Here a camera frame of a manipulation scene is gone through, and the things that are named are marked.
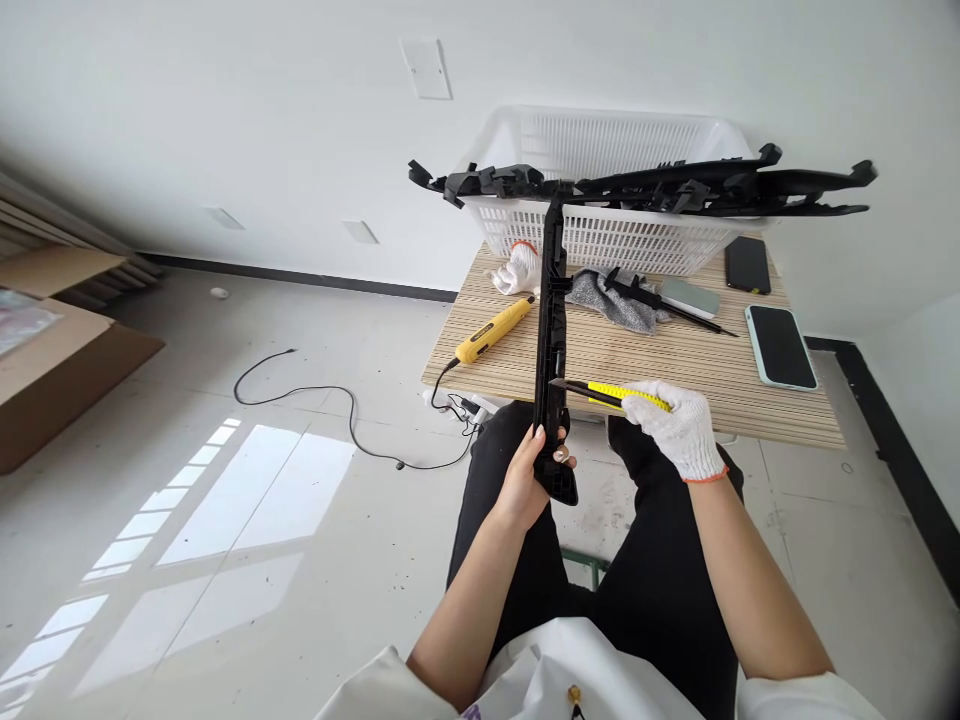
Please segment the phone screen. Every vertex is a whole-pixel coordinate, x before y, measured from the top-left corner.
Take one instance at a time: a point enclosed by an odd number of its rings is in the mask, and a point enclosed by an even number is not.
[[[763,240],[738,237],[727,246],[727,285],[766,295],[770,292],[767,247]]]
[[[817,378],[793,313],[779,308],[750,306],[751,332],[760,348],[763,368],[772,382],[814,389]]]

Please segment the cardboard box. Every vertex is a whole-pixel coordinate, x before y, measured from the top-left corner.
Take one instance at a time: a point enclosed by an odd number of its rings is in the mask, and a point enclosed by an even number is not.
[[[0,262],[0,287],[62,319],[0,356],[0,475],[16,470],[164,342],[51,298],[123,264],[116,255],[52,246]]]

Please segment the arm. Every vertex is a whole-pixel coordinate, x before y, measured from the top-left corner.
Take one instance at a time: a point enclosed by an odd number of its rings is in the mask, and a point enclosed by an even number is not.
[[[630,387],[672,406],[623,401],[627,418],[653,437],[690,488],[703,557],[727,633],[748,678],[832,672],[813,625],[726,476],[706,398],[659,381]]]
[[[407,660],[407,667],[457,712],[476,700],[523,539],[550,500],[533,477],[533,461],[545,438],[542,427],[536,434],[531,427],[520,443],[496,504]],[[563,446],[557,452],[567,455]],[[574,458],[568,462],[576,466]]]
[[[833,672],[730,480],[689,487],[710,583],[744,674],[788,680]]]

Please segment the electric cord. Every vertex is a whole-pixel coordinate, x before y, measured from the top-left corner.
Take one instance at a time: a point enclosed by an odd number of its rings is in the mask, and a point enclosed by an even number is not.
[[[360,452],[365,453],[370,457],[379,457],[379,458],[384,458],[386,460],[396,460],[397,470],[403,470],[405,467],[413,468],[414,470],[439,470],[440,468],[450,467],[451,465],[456,465],[458,462],[463,460],[464,456],[467,454],[467,450],[470,449],[470,443],[473,441],[473,436],[479,430],[479,425],[475,422],[472,422],[469,419],[467,410],[463,407],[463,405],[465,403],[468,403],[469,401],[465,400],[460,395],[450,395],[449,397],[451,398],[451,400],[449,405],[437,405],[435,402],[437,397],[437,389],[440,387],[440,379],[443,377],[444,373],[447,372],[447,370],[459,364],[460,361],[457,360],[456,358],[454,358],[452,362],[448,363],[447,366],[440,372],[440,375],[437,376],[437,382],[434,383],[433,385],[433,395],[430,397],[430,405],[432,405],[437,410],[449,409],[453,412],[456,418],[460,420],[465,426],[464,429],[460,432],[460,435],[462,437],[467,438],[467,445],[463,449],[463,452],[460,453],[460,457],[458,457],[456,460],[452,460],[448,463],[444,463],[443,465],[414,465],[412,463],[406,462],[405,460],[401,460],[395,455],[375,453],[372,450],[368,450],[363,445],[361,445],[360,441],[357,440],[356,433],[354,432],[355,414],[357,409],[357,397],[356,395],[353,394],[352,390],[349,390],[348,388],[342,387],[340,385],[305,385],[303,387],[294,388],[289,392],[285,392],[283,395],[277,395],[276,397],[267,398],[266,400],[244,400],[243,398],[240,397],[240,383],[243,382],[243,379],[247,375],[252,373],[254,370],[256,370],[258,367],[263,365],[268,360],[273,360],[273,358],[280,357],[281,355],[289,355],[290,353],[294,353],[296,351],[297,351],[296,348],[290,348],[289,350],[284,350],[282,352],[274,353],[273,355],[267,355],[267,357],[265,357],[263,360],[260,360],[259,362],[247,368],[247,370],[245,370],[244,373],[239,378],[237,378],[237,382],[233,384],[233,399],[236,400],[241,405],[266,405],[267,403],[272,403],[272,402],[276,402],[277,400],[282,400],[285,397],[289,397],[290,395],[293,395],[294,393],[297,393],[297,392],[301,392],[303,390],[341,390],[350,396],[350,417],[347,421],[347,429],[350,431],[350,439],[353,440],[353,444],[357,446],[357,449]],[[458,398],[460,400],[460,403],[458,404],[456,401],[453,400],[453,398]]]

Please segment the hand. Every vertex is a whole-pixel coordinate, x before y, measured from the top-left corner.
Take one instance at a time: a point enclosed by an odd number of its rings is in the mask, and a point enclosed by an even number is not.
[[[560,428],[559,439],[563,440],[566,436],[567,431]],[[512,527],[520,528],[523,532],[533,527],[550,501],[543,485],[533,476],[533,461],[543,449],[546,439],[543,426],[537,428],[536,433],[533,432],[533,425],[530,426],[510,461],[500,496],[491,511],[491,515],[503,519]],[[557,462],[566,462],[571,468],[577,466],[577,459],[570,457],[566,445],[558,447],[553,457]]]
[[[707,399],[693,390],[644,380],[624,387],[655,395],[670,404],[667,412],[637,395],[622,401],[627,420],[652,437],[660,451],[680,472],[684,482],[712,482],[726,475],[727,466],[717,452]]]

